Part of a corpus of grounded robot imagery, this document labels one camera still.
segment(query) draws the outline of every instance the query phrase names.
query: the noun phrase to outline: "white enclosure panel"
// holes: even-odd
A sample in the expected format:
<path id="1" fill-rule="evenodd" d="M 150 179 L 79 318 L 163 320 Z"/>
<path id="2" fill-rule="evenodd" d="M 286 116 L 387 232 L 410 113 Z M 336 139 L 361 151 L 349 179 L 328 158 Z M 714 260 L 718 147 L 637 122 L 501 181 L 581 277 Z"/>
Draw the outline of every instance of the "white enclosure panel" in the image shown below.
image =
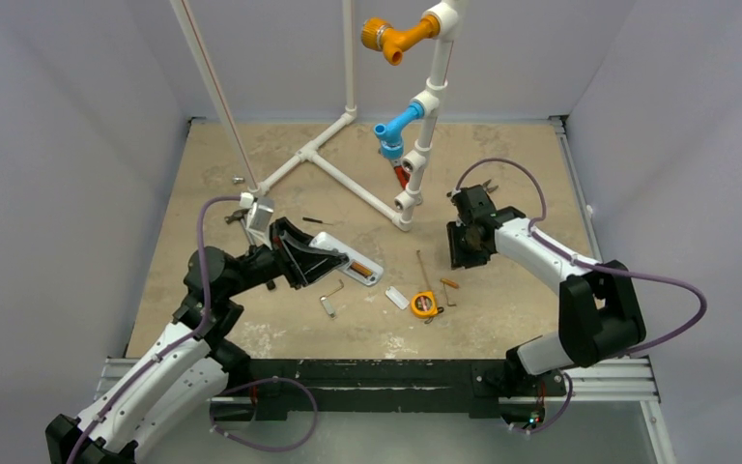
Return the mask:
<path id="1" fill-rule="evenodd" d="M 742 2 L 639 0 L 568 120 L 606 258 L 706 292 L 652 350 L 679 462 L 742 462 Z M 650 338 L 695 299 L 637 284 Z"/>
<path id="2" fill-rule="evenodd" d="M 340 1 L 191 0 L 223 90 L 241 120 L 342 114 Z M 380 16 L 408 28 L 436 0 L 356 0 L 357 30 Z M 601 64 L 634 0 L 471 1 L 454 46 L 444 120 L 546 118 L 569 113 Z M 185 112 L 215 118 L 168 2 L 132 2 L 136 21 Z M 433 46 L 403 63 L 357 40 L 360 118 L 401 112 L 424 87 Z"/>
<path id="3" fill-rule="evenodd" d="M 124 2 L 0 0 L 0 463 L 123 354 L 185 136 Z"/>

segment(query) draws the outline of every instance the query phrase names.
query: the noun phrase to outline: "pvc pipe tee joint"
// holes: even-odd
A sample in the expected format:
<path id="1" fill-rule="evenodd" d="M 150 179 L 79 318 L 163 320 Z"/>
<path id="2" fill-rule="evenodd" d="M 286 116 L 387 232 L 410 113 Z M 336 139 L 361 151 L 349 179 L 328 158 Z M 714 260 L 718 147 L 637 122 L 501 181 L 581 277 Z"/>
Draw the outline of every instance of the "pvc pipe tee joint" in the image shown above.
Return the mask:
<path id="1" fill-rule="evenodd" d="M 402 157 L 403 140 L 402 130 L 410 122 L 425 116 L 425 109 L 417 101 L 412 101 L 408 109 L 392 119 L 388 124 L 374 126 L 374 135 L 380 140 L 380 154 L 389 160 Z"/>

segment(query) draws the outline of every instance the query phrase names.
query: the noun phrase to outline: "tan work surface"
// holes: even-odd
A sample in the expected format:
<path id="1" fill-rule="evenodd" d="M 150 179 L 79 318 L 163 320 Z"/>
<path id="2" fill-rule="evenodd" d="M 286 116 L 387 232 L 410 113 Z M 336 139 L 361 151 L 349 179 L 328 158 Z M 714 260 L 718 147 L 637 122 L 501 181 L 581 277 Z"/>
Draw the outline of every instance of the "tan work surface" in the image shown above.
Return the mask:
<path id="1" fill-rule="evenodd" d="M 255 176 L 265 179 L 306 141 L 327 125 L 283 124 L 239 127 Z M 405 132 L 412 147 L 418 125 Z M 321 230 L 377 261 L 382 280 L 365 287 L 341 273 L 332 273 L 307 288 L 292 290 L 283 277 L 277 289 L 255 287 L 233 300 L 245 312 L 228 338 L 253 358 L 469 359 L 500 358 L 505 350 L 557 327 L 557 297 L 533 275 L 495 255 L 486 266 L 450 270 L 445 224 L 456 217 L 446 198 L 461 173 L 486 157 L 510 157 L 538 178 L 548 201 L 548 219 L 540 228 L 576 251 L 589 246 L 567 169 L 553 128 L 546 125 L 437 126 L 434 150 L 422 184 L 424 202 L 414 211 L 414 228 L 402 232 L 387 218 L 312 163 L 296 167 L 269 196 L 274 218 L 288 218 L 301 230 Z M 370 125 L 352 125 L 338 133 L 320 154 L 384 202 L 393 205 L 401 191 L 388 161 L 377 155 Z M 234 194 L 240 172 L 228 139 L 218 124 L 194 124 L 172 191 L 157 249 L 149 271 L 128 356 L 141 356 L 155 342 L 172 312 L 186 295 L 186 263 L 196 249 L 195 223 L 201 205 L 213 196 Z M 540 212 L 539 199 L 528 179 L 503 163 L 474 170 L 465 182 L 472 186 L 492 178 L 499 189 L 491 197 L 497 208 L 514 206 L 529 217 Z M 237 205 L 210 208 L 205 221 L 207 246 L 233 256 L 246 251 L 239 224 L 223 218 Z M 335 225 L 303 222 L 319 218 Z M 415 252 L 421 249 L 431 285 L 441 305 L 440 278 L 460 284 L 448 289 L 455 307 L 425 325 L 411 310 L 400 310 L 386 296 L 388 286 L 407 298 L 425 290 Z M 329 300 L 337 312 L 330 319 L 320 296 L 345 288 Z"/>

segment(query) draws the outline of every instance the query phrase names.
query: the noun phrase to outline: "tape measure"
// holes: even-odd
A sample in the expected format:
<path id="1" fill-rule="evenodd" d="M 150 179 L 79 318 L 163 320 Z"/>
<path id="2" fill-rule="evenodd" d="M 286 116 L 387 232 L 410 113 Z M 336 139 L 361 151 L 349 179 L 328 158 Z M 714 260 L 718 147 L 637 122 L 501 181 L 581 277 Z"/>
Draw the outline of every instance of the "tape measure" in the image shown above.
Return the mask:
<path id="1" fill-rule="evenodd" d="M 437 298 L 431 290 L 431 283 L 428 281 L 428 275 L 425 273 L 425 265 L 422 264 L 422 256 L 419 250 L 416 251 L 416 259 L 419 260 L 419 269 L 422 271 L 422 278 L 425 279 L 427 290 L 417 293 L 411 299 L 411 312 L 419 319 L 431 319 L 442 313 L 443 308 L 437 305 Z"/>

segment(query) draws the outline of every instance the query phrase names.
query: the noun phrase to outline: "pvc pipe frame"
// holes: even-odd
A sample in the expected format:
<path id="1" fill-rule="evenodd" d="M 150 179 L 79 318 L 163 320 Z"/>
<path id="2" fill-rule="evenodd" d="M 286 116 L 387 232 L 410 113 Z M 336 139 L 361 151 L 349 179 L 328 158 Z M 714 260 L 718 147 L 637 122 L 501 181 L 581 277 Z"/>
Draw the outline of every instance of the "pvc pipe frame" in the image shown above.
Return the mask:
<path id="1" fill-rule="evenodd" d="M 313 162 L 321 169 L 326 171 L 331 177 L 337 182 L 342 184 L 346 189 L 352 191 L 363 201 L 368 203 L 375 210 L 380 212 L 383 216 L 390 219 L 399 229 L 403 231 L 409 231 L 412 227 L 412 218 L 414 215 L 414 203 L 402 211 L 395 211 L 393 208 L 386 205 L 386 203 L 373 193 L 363 188 L 360 184 L 352 180 L 342 171 L 337 169 L 333 164 L 326 161 L 321 157 L 317 150 L 331 139 L 335 134 L 340 132 L 343 128 L 351 124 L 354 119 L 357 118 L 357 93 L 356 93 L 356 70 L 355 70 L 355 28 L 354 28 L 354 0 L 342 0 L 342 12 L 343 12 L 343 52 L 345 55 L 345 83 L 346 83 L 346 107 L 345 113 L 337 119 L 334 124 L 329 126 L 320 135 L 310 140 L 308 143 L 303 145 L 297 152 L 279 169 L 274 171 L 269 177 L 263 182 L 257 183 L 254 179 L 254 173 L 251 170 L 251 166 L 248 162 L 248 155 L 241 142 L 240 135 L 238 134 L 237 127 L 235 126 L 234 118 L 232 117 L 229 109 L 229 104 L 226 98 L 223 96 L 223 92 L 220 88 L 217 75 L 214 72 L 212 66 L 212 60 L 209 57 L 209 51 L 207 50 L 203 38 L 200 35 L 197 21 L 194 19 L 194 15 L 189 7 L 189 0 L 170 0 L 172 8 L 175 11 L 175 16 L 178 18 L 178 22 L 181 24 L 181 29 L 184 32 L 186 41 L 189 44 L 192 55 L 195 59 L 195 64 L 198 67 L 203 81 L 206 84 L 206 90 L 209 92 L 209 96 L 212 98 L 214 103 L 214 109 L 217 112 L 217 117 L 226 129 L 229 135 L 229 141 L 232 144 L 232 148 L 235 152 L 235 156 L 238 158 L 242 168 L 245 171 L 243 177 L 245 178 L 248 189 L 251 192 L 258 194 L 267 194 L 269 190 L 276 185 L 280 179 L 289 174 L 295 167 L 304 161 Z M 456 5 L 457 9 L 463 10 L 465 0 L 442 0 L 443 3 Z M 459 11 L 460 17 L 463 15 L 463 11 Z M 437 45 L 434 51 L 434 61 L 431 65 L 431 74 L 428 78 L 428 82 L 435 87 L 443 87 L 445 84 L 445 78 L 447 75 L 448 62 L 450 60 L 450 51 L 453 47 L 452 40 L 443 40 L 442 38 L 437 39 Z M 430 115 L 422 120 L 422 127 L 419 133 L 419 138 L 416 141 L 416 147 L 420 148 L 420 152 L 425 156 L 425 163 L 411 174 L 411 180 L 408 182 L 406 189 L 403 193 L 409 196 L 418 198 L 420 196 L 420 186 L 422 182 L 422 174 L 428 165 L 428 159 L 430 157 L 431 139 L 434 135 L 434 126 L 437 124 L 437 116 L 439 115 L 439 109 L 433 111 Z"/>

